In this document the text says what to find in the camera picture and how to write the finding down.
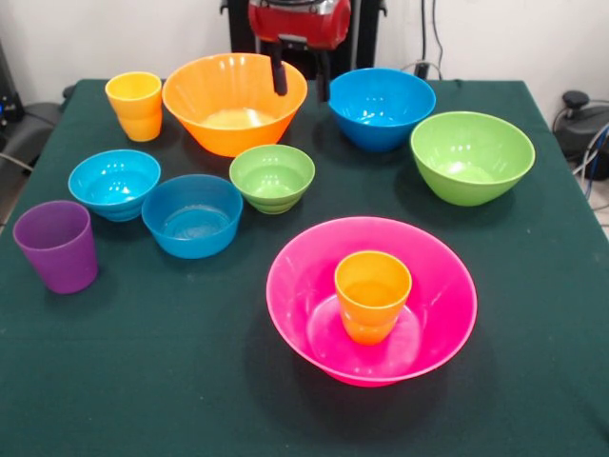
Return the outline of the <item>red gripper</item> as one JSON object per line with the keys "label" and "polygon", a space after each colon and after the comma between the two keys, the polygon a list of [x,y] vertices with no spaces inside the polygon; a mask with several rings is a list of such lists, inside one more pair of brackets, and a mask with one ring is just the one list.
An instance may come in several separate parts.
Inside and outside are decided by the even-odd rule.
{"label": "red gripper", "polygon": [[330,63],[326,50],[336,49],[346,38],[351,2],[346,1],[249,1],[249,24],[253,33],[269,45],[273,88],[287,94],[280,41],[303,43],[316,49],[316,84],[320,103],[330,98]]}

